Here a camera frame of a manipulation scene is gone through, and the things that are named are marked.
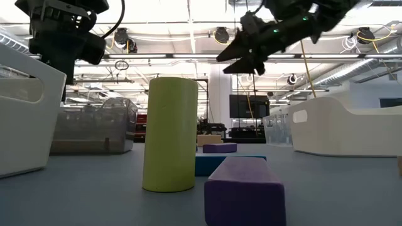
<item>foam cylinder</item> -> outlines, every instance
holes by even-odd
[[[143,188],[188,190],[195,183],[198,84],[154,78],[149,84]]]

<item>television screen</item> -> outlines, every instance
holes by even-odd
[[[249,96],[251,112],[254,118],[262,118],[269,115],[269,100],[267,96]],[[230,95],[230,117],[233,119],[250,119],[251,113],[246,95]]]

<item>black robotic arm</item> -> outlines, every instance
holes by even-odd
[[[263,0],[261,7],[268,8],[275,21],[265,23],[248,11],[240,22],[233,42],[217,57],[218,62],[240,58],[224,69],[224,73],[265,72],[264,62],[277,51],[306,37],[316,43],[323,31],[334,28],[359,0]],[[309,10],[317,5],[317,10]]]

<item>blue block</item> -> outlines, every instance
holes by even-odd
[[[195,176],[210,176],[228,156],[263,158],[266,156],[229,155],[229,154],[196,154]]]

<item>ceiling pipe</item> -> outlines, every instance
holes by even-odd
[[[395,38],[378,48],[380,53],[402,53],[402,39],[401,37]],[[355,63],[343,64],[313,80],[314,87],[317,85],[333,85],[335,83],[341,83],[352,77],[360,75],[364,72],[368,72],[370,68],[377,68],[381,66],[382,62],[378,59],[370,58],[359,60]],[[299,85],[297,89],[309,89],[310,85]]]

